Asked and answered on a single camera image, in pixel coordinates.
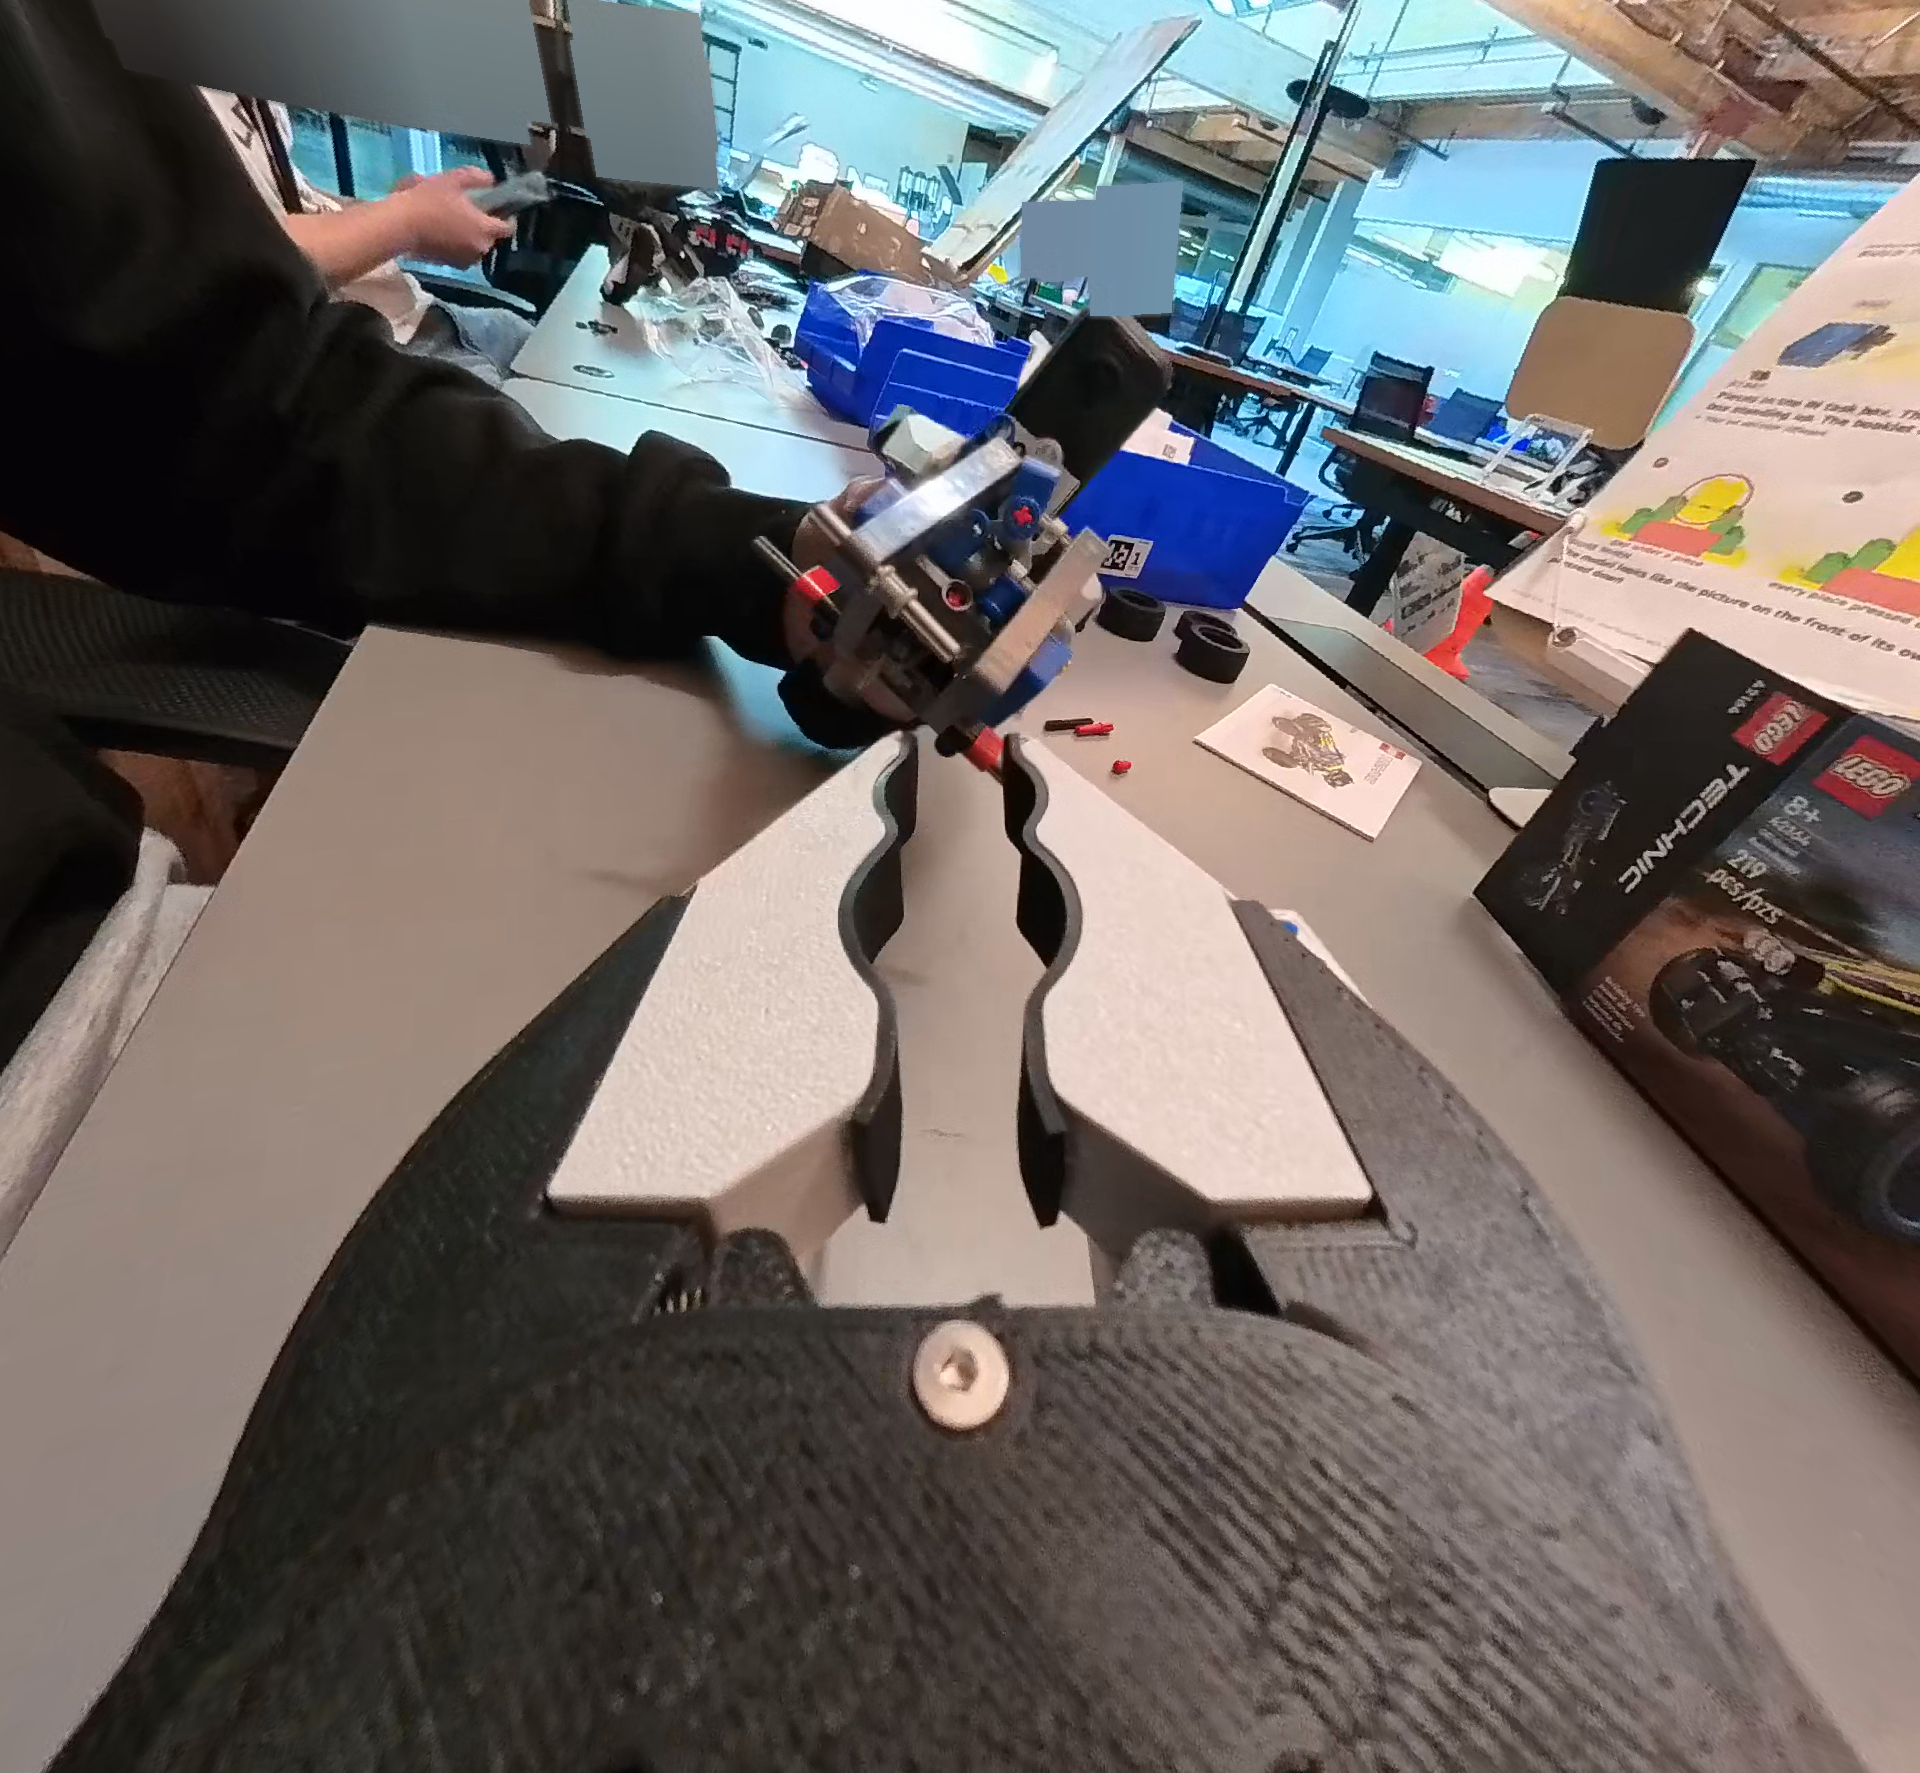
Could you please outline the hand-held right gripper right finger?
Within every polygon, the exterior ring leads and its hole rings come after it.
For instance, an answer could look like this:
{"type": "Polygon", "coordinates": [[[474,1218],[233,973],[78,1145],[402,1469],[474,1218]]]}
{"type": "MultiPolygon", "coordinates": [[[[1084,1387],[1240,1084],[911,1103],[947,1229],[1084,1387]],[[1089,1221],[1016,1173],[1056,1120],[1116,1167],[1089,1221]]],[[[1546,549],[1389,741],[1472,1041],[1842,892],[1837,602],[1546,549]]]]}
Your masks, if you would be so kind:
{"type": "Polygon", "coordinates": [[[1020,1017],[1020,1179],[1107,1291],[1148,1233],[1208,1245],[1354,1223],[1375,1187],[1261,956],[1288,944],[1154,829],[1013,737],[1007,834],[1038,981],[1020,1017]]]}

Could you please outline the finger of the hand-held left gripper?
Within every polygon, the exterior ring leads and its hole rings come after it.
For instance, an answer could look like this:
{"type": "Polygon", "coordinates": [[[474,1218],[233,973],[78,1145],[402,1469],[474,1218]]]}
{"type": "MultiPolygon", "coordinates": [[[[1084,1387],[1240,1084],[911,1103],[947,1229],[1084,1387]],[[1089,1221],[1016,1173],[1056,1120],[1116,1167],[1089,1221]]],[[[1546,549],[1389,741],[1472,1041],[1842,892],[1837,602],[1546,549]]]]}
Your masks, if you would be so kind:
{"type": "Polygon", "coordinates": [[[1109,545],[1082,530],[1030,587],[1007,575],[980,594],[965,624],[963,656],[927,707],[927,729],[971,738],[1032,705],[1065,673],[1082,624],[1103,600],[1109,545]]]}
{"type": "Polygon", "coordinates": [[[834,559],[847,565],[891,565],[911,557],[957,515],[985,503],[1023,464],[1026,457],[1009,440],[996,438],[919,480],[891,475],[902,488],[901,496],[844,539],[834,559]]]}

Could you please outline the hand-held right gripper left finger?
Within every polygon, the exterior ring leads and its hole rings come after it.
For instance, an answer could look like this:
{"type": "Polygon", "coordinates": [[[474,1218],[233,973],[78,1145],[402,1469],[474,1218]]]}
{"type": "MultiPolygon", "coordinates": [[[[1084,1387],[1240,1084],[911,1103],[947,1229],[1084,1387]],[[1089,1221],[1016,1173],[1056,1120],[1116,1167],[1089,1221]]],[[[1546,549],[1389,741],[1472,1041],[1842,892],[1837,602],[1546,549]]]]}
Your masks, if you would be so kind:
{"type": "Polygon", "coordinates": [[[574,1218],[774,1233],[804,1267],[901,1187],[901,1013],[878,961],[904,917],[920,747],[843,767],[684,897],[546,1187],[574,1218]]]}

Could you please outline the blue grey lego model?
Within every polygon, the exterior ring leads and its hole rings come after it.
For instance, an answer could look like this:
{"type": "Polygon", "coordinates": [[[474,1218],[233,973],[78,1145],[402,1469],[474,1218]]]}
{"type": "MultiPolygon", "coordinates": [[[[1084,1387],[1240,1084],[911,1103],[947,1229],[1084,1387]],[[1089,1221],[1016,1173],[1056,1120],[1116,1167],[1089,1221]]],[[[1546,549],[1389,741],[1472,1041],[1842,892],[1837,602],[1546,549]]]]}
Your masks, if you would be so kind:
{"type": "MultiPolygon", "coordinates": [[[[983,607],[980,594],[1007,575],[1023,587],[1044,576],[1051,560],[1076,536],[1065,512],[1082,484],[1058,440],[1032,435],[1009,415],[963,436],[929,417],[897,412],[871,436],[877,475],[908,482],[996,438],[1024,454],[1020,470],[911,557],[891,565],[830,559],[798,569],[773,541],[759,536],[753,545],[784,588],[786,602],[804,618],[811,658],[825,683],[860,705],[887,697],[925,730],[933,695],[963,656],[965,624],[983,607]]],[[[929,732],[940,752],[996,776],[1007,747],[1002,725],[971,738],[959,730],[929,732]]]]}

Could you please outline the black lego set box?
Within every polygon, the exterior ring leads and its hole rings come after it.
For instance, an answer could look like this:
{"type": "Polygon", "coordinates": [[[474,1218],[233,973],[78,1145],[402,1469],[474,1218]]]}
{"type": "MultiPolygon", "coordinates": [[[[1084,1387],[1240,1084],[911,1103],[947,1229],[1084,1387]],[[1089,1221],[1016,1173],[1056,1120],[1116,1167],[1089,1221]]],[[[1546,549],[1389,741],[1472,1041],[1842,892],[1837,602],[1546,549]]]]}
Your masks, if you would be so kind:
{"type": "Polygon", "coordinates": [[[1477,900],[1917,1377],[1917,737],[1689,630],[1477,900]]]}

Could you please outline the person's left hand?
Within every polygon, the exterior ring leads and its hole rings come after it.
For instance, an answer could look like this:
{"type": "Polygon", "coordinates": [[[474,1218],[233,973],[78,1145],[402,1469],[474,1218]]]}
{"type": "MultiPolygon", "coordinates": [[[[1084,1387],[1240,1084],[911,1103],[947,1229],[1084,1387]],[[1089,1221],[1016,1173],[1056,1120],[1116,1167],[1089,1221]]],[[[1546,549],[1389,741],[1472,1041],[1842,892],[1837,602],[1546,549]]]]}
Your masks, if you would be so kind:
{"type": "Polygon", "coordinates": [[[874,512],[891,509],[902,488],[889,475],[853,480],[844,491],[808,509],[795,530],[789,557],[798,569],[826,565],[874,512]]]}

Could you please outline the large blue plastic bin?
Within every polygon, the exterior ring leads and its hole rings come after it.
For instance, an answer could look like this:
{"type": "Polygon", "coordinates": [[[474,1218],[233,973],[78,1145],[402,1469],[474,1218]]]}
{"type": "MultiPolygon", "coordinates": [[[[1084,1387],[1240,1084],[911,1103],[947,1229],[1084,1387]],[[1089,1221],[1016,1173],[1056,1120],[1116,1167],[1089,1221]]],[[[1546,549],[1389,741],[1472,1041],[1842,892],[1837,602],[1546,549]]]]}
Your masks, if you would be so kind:
{"type": "Polygon", "coordinates": [[[1107,542],[1101,579],[1190,608],[1237,611],[1309,509],[1310,493],[1164,410],[1066,507],[1107,542]]]}

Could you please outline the small blue plastic bin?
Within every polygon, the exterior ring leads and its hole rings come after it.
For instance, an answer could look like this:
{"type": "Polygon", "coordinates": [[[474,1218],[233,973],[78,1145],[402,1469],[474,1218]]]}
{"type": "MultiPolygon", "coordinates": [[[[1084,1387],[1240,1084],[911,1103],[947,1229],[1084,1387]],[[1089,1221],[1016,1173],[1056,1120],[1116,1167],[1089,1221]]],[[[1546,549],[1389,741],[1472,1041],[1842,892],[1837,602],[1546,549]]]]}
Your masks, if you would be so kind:
{"type": "Polygon", "coordinates": [[[795,335],[820,407],[871,435],[912,412],[972,436],[1009,409],[1032,354],[972,299],[874,273],[811,283],[795,335]]]}

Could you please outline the clear plastic bag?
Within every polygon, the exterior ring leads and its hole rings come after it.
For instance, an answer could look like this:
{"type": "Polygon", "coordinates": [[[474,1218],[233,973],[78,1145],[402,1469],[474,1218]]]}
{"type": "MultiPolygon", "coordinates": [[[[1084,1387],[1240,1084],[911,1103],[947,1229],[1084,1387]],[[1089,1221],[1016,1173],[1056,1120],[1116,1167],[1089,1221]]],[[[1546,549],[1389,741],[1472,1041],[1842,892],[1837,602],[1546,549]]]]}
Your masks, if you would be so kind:
{"type": "Polygon", "coordinates": [[[728,278],[664,278],[618,304],[640,346],[693,384],[740,387],[784,409],[813,402],[806,372],[774,346],[728,278]]]}

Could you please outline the white instruction booklet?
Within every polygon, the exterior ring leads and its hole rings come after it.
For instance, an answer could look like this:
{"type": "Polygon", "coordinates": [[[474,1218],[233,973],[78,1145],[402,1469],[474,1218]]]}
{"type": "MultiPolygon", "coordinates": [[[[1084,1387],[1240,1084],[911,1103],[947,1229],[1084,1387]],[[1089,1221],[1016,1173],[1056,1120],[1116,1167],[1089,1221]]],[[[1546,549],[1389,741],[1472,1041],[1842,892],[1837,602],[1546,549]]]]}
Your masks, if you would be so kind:
{"type": "Polygon", "coordinates": [[[1425,768],[1415,752],[1278,684],[1231,708],[1194,744],[1368,843],[1425,768]]]}

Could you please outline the black red device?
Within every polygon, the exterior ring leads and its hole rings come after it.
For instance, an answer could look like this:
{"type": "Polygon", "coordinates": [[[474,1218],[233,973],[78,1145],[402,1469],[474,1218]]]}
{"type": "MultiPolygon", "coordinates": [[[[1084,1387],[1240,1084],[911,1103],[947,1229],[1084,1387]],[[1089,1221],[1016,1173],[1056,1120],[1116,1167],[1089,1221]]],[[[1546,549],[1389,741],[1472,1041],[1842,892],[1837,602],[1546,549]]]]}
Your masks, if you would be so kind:
{"type": "Polygon", "coordinates": [[[607,230],[610,265],[599,297],[609,304],[625,307],[647,288],[667,283],[686,286],[709,276],[703,252],[690,239],[690,222],[679,213],[615,213],[607,230]]]}

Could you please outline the orange cone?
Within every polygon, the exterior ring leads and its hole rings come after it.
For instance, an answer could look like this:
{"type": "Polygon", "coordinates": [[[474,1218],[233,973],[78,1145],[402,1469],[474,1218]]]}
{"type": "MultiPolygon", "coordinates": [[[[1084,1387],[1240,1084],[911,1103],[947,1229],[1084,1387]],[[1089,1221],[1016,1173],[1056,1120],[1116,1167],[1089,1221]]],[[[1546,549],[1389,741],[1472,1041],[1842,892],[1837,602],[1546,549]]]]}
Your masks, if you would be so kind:
{"type": "Polygon", "coordinates": [[[1433,666],[1463,684],[1472,680],[1469,669],[1469,646],[1492,616],[1492,581],[1494,569],[1486,565],[1477,567],[1463,579],[1453,616],[1455,623],[1447,629],[1441,641],[1425,653],[1425,658],[1433,666]]]}

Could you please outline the tan board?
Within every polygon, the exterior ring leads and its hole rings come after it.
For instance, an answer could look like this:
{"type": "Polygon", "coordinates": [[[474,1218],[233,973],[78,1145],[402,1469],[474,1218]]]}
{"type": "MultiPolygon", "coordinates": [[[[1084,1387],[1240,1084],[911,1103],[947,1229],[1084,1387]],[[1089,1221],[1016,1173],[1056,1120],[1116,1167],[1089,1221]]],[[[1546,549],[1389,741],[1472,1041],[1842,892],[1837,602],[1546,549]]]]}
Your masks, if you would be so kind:
{"type": "Polygon", "coordinates": [[[1682,312],[1559,297],[1534,322],[1502,410],[1585,429],[1609,450],[1638,446],[1684,368],[1697,329],[1682,312]]]}

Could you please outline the person's grey trousers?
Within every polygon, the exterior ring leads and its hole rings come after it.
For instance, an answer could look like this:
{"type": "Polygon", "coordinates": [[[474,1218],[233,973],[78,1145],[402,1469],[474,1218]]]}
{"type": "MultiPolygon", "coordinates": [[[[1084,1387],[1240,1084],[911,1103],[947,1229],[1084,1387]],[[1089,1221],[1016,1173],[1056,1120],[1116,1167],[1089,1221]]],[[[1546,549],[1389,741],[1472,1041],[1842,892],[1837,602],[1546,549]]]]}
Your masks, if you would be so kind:
{"type": "Polygon", "coordinates": [[[212,888],[147,829],[132,883],[2,1075],[2,1243],[36,1207],[72,1134],[179,958],[212,888]]]}

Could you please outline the white instruction poster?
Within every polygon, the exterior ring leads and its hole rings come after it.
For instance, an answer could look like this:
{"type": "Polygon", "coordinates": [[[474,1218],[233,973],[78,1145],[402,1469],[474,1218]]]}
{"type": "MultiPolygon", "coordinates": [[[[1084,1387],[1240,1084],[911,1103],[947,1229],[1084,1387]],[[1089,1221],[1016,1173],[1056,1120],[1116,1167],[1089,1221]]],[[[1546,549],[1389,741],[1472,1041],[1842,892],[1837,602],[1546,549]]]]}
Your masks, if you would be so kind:
{"type": "Polygon", "coordinates": [[[1919,719],[1919,182],[1490,587],[1606,673],[1697,630],[1919,719]]]}

